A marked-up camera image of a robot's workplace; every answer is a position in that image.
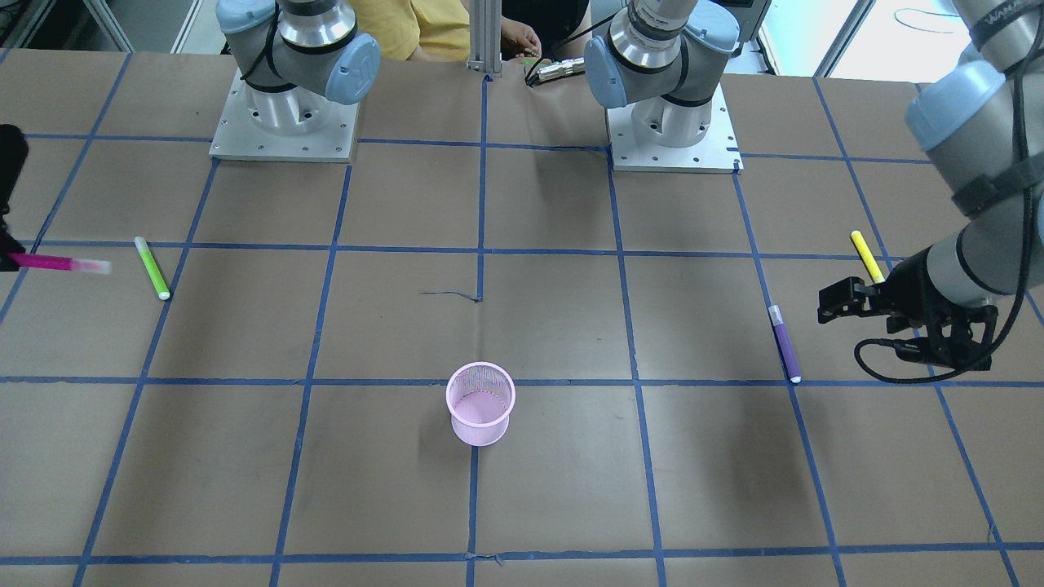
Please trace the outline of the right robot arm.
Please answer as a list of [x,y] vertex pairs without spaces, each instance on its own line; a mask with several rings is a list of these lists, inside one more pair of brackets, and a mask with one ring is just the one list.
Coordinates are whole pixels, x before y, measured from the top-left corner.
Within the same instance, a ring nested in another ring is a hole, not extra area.
[[347,1],[220,1],[216,15],[250,97],[351,107],[376,81],[379,44]]

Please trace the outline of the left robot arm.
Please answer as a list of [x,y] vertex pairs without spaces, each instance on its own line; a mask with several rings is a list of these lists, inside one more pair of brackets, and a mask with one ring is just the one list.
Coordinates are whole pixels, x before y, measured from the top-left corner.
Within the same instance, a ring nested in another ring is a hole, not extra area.
[[[885,316],[884,346],[944,378],[991,368],[1025,294],[1042,282],[1042,4],[958,1],[971,56],[914,98],[904,119],[967,222],[883,281],[848,277],[818,294],[817,319]],[[646,140],[688,148],[738,40],[730,11],[695,1],[630,1],[584,48],[598,104],[633,107]]]

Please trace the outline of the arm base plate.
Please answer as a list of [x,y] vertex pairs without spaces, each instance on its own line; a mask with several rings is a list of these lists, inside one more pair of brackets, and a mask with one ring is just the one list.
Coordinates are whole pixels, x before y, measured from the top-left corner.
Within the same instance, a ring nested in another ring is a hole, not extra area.
[[606,122],[616,170],[733,174],[745,168],[721,85],[707,104],[649,98],[608,110]]
[[331,103],[303,88],[266,93],[240,71],[232,85],[209,155],[223,161],[350,163],[359,105]]

